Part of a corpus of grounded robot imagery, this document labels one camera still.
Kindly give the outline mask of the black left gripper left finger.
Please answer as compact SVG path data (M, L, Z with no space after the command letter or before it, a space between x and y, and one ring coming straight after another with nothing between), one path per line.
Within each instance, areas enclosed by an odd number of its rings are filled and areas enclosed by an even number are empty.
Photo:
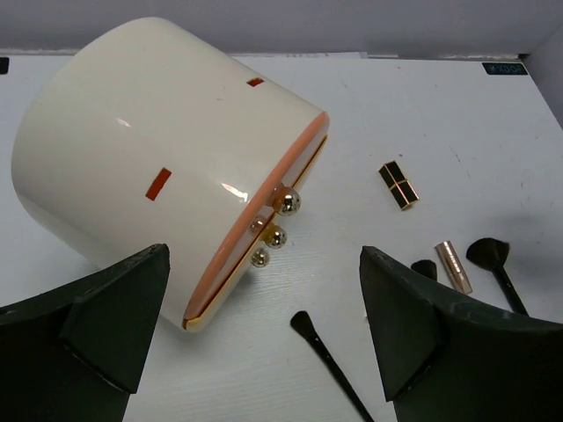
M139 387L170 272L152 246L1 308L3 421L121 421Z

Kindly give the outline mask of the black fan makeup brush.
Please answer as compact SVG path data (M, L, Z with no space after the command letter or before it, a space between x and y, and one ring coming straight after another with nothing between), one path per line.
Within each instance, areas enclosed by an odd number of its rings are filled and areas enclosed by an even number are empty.
M468 247L465 256L471 263L494 276L513 312L528 316L523 301L504 269L509 252L509 243L492 237L483 237Z

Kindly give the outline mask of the cream round drawer organizer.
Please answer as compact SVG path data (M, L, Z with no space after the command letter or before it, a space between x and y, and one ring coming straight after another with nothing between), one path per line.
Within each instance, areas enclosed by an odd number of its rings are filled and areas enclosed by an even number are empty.
M97 266L166 244L161 313L202 330L250 266L328 137L328 114L163 18L91 42L45 84L11 178L41 226Z

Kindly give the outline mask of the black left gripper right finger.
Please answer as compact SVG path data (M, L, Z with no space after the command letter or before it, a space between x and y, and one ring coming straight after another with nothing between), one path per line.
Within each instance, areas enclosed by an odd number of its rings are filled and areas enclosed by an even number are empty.
M559 421L562 327L463 295L373 246L360 283L400 421Z

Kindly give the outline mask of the thin black makeup brush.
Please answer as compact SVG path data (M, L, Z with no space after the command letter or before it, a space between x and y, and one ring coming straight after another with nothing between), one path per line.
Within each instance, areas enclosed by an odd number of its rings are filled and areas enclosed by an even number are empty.
M371 417L362 400L358 397L349 380L318 335L308 312L306 310L299 310L295 313L290 319L290 326L309 344L315 354L321 359L362 420L374 422L375 420Z

